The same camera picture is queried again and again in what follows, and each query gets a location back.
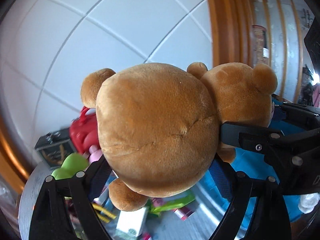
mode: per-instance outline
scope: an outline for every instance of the green plush toy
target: green plush toy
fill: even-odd
[[[70,154],[61,165],[61,168],[55,169],[52,176],[58,179],[68,179],[78,171],[83,171],[89,166],[89,161],[78,153]]]

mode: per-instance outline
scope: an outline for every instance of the red bag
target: red bag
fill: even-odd
[[[89,108],[83,107],[80,112],[80,117],[72,122],[69,128],[69,135],[72,143],[78,153],[89,151],[92,145],[97,145],[100,148],[98,139],[98,123],[95,113],[86,114]]]

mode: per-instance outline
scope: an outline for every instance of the teddy bear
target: teddy bear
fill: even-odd
[[[119,73],[107,68],[89,74],[81,99],[96,108],[101,150],[118,176],[109,185],[114,206],[135,211],[149,197],[189,189],[216,152],[232,161],[230,147],[219,144],[220,125],[267,125],[274,79],[266,65],[252,69],[240,63],[209,71],[203,63],[193,63],[187,72],[148,63]]]
[[[271,95],[278,81],[274,71],[265,64],[254,68],[243,63],[227,63],[208,71],[203,63],[193,63],[187,72],[208,89],[216,106],[220,125],[238,122],[268,127],[272,118]],[[219,143],[217,154],[228,163],[236,157],[233,146]]]

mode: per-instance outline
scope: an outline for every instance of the white tiled wall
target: white tiled wall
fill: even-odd
[[[17,0],[0,25],[0,96],[34,166],[38,138],[78,116],[87,74],[194,61],[212,67],[207,0]]]

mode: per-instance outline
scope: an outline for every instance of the metal screw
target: metal screw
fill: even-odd
[[[272,177],[272,176],[269,176],[269,177],[268,177],[268,180],[269,180],[270,182],[276,182],[276,178],[275,178],[275,177]]]
[[[46,182],[50,182],[50,181],[52,181],[52,180],[53,180],[53,177],[52,177],[52,176],[48,176],[48,177],[45,178],[45,181],[46,181]]]
[[[82,178],[84,176],[84,171],[78,171],[76,174],[77,178]]]
[[[244,178],[245,177],[245,173],[243,171],[237,171],[237,176],[239,178]]]
[[[280,138],[280,135],[277,134],[277,133],[272,133],[272,134],[270,134],[270,136],[271,136],[271,138],[273,138],[273,139],[279,139],[279,138]]]
[[[260,152],[260,151],[262,150],[262,145],[261,145],[261,144],[257,144],[257,145],[256,145],[256,150],[257,150],[258,152]]]
[[[301,166],[303,164],[303,160],[299,156],[293,156],[292,157],[292,163],[293,163],[293,165]]]

